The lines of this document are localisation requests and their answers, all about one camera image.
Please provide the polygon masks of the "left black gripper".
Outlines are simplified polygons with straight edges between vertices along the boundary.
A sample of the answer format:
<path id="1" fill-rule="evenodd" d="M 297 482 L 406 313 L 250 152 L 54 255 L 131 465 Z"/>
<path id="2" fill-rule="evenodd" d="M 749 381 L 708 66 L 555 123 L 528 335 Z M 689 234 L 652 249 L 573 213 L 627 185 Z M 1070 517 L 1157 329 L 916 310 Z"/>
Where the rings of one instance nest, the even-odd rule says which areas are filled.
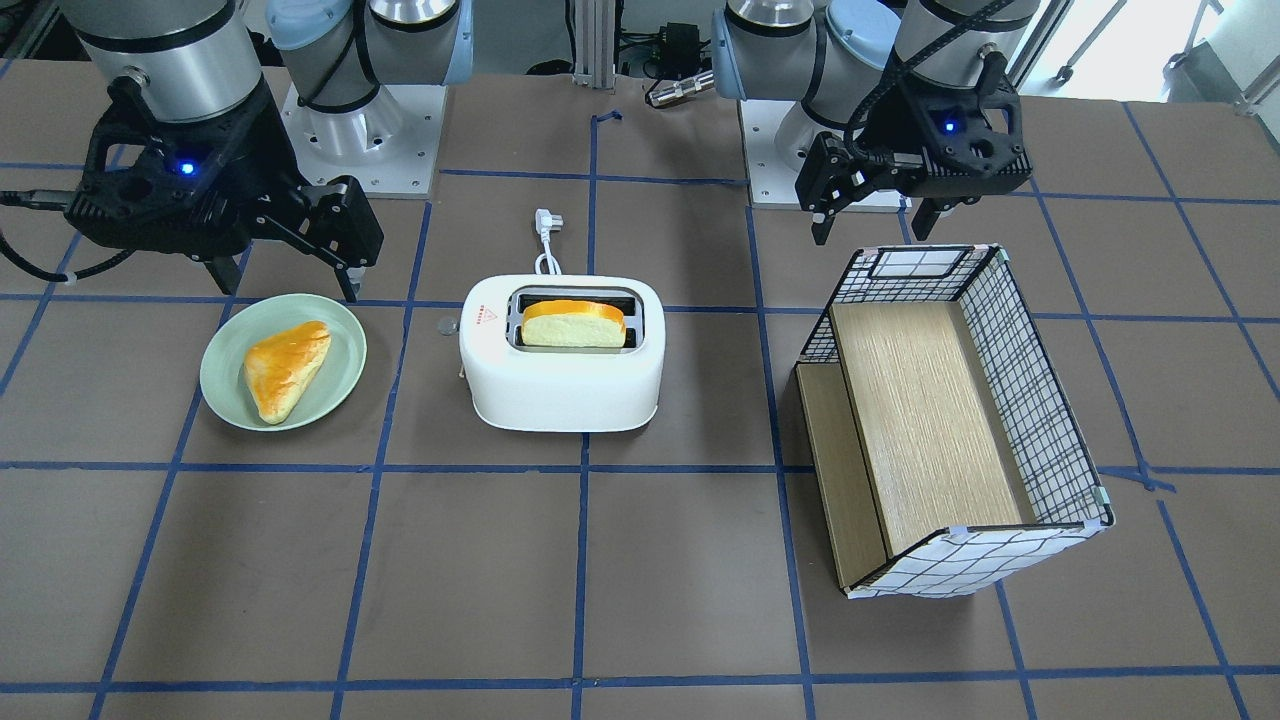
<path id="1" fill-rule="evenodd" d="M 1033 174 L 1020 97 L 1006 56 L 979 53 L 972 87 L 947 88 L 905 72 L 895 53 L 884 73 L 897 81 L 860 118 L 858 135 L 820 132 L 796 178 L 812 237 L 826 246 L 838 211 L 873 192 L 922 199 L 911 232 L 925 242 L 951 206 L 1009 193 Z"/>

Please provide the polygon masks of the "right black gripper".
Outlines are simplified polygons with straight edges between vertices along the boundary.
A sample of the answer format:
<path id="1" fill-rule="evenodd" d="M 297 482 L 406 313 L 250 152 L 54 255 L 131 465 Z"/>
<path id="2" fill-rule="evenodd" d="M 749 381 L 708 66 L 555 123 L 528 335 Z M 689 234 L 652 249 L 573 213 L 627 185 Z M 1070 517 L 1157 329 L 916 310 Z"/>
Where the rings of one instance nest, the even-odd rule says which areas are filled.
<path id="1" fill-rule="evenodd" d="M 253 240 L 278 240 L 337 268 L 346 302 L 358 302 L 381 227 L 357 178 L 303 177 L 265 79 L 232 109 L 189 123 L 152 117 L 131 77 L 108 92 L 64 211 L 78 232 L 106 249 L 193 258 L 225 296 L 241 284 L 236 255 Z"/>

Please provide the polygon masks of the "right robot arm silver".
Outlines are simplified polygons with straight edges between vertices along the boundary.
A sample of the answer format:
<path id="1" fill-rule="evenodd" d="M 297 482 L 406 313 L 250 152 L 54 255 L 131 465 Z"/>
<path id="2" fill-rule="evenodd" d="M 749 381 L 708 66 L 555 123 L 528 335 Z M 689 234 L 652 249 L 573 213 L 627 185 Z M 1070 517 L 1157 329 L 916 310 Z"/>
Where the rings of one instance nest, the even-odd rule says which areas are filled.
<path id="1" fill-rule="evenodd" d="M 87 240 L 204 265 L 273 240 L 334 270 L 348 301 L 379 259 L 371 197 L 422 197 L 442 104 L 474 69 L 470 1 L 270 1 L 293 92 L 278 108 L 233 1 L 64 1 L 108 81 L 78 188 L 55 208 Z"/>

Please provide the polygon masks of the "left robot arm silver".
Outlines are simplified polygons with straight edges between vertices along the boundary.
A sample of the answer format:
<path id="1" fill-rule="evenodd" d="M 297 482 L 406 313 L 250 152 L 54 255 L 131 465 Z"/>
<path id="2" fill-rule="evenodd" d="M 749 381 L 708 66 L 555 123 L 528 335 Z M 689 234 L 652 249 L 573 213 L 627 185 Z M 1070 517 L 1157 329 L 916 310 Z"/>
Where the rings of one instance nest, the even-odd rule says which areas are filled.
<path id="1" fill-rule="evenodd" d="M 794 101 L 814 126 L 794 183 L 826 243 L 835 218 L 893 191 L 925 240 L 961 204 L 1033 174 L 1007 73 L 1036 1 L 727 1 L 712 69 L 733 100 Z"/>

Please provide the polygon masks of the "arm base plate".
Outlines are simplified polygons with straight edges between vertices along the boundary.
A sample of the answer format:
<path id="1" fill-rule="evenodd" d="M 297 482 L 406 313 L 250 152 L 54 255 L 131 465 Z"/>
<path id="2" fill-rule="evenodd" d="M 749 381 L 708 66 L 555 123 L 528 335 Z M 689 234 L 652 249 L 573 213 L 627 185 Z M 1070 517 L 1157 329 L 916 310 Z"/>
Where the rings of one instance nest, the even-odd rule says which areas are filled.
<path id="1" fill-rule="evenodd" d="M 292 87 L 282 120 L 310 183 L 352 176 L 370 199 L 429 199 L 447 99 L 443 86 L 399 85 L 365 108 L 326 114 L 300 106 Z"/>
<path id="2" fill-rule="evenodd" d="M 824 127 L 799 101 L 742 100 L 739 119 L 750 205 L 797 210 L 794 186 L 812 141 Z"/>

